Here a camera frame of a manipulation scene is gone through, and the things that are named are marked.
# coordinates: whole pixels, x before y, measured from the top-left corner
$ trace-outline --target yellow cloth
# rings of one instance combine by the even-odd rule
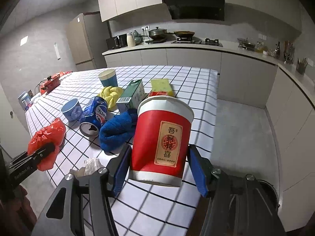
[[[108,86],[104,87],[98,97],[101,97],[106,100],[108,109],[113,108],[116,105],[117,100],[123,93],[123,89],[120,87]]]

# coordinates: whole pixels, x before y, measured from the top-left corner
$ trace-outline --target white and blue paper cup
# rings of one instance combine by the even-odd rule
[[[77,98],[69,100],[61,108],[61,112],[69,122],[79,120],[82,114],[82,108],[79,100]]]
[[[118,87],[115,69],[108,69],[99,74],[99,79],[104,87]]]

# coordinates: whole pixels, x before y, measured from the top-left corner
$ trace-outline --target pepsi can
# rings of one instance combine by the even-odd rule
[[[101,97],[91,98],[84,109],[80,123],[80,131],[87,137],[97,137],[100,128],[105,124],[107,102]]]

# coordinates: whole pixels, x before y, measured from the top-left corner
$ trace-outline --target blue gripper pad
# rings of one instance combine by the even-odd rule
[[[188,146],[187,158],[198,191],[203,197],[207,197],[208,185],[211,182],[212,164],[207,158],[200,156],[195,145]]]
[[[107,191],[110,197],[116,197],[123,187],[130,165],[131,150],[130,145],[124,144],[119,156],[111,159],[106,166],[109,170]]]

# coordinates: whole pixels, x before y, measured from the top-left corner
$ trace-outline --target screw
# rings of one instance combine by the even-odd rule
[[[254,180],[255,180],[255,177],[254,177],[253,175],[251,175],[251,174],[247,174],[247,175],[246,175],[246,179],[247,179],[248,181],[254,181]]]
[[[107,168],[100,168],[100,169],[98,170],[98,172],[99,172],[100,174],[105,174],[105,173],[107,172]]]
[[[66,174],[65,175],[65,179],[66,180],[71,180],[73,178],[73,175],[72,174]]]
[[[212,169],[212,172],[218,175],[218,174],[221,174],[221,169]]]

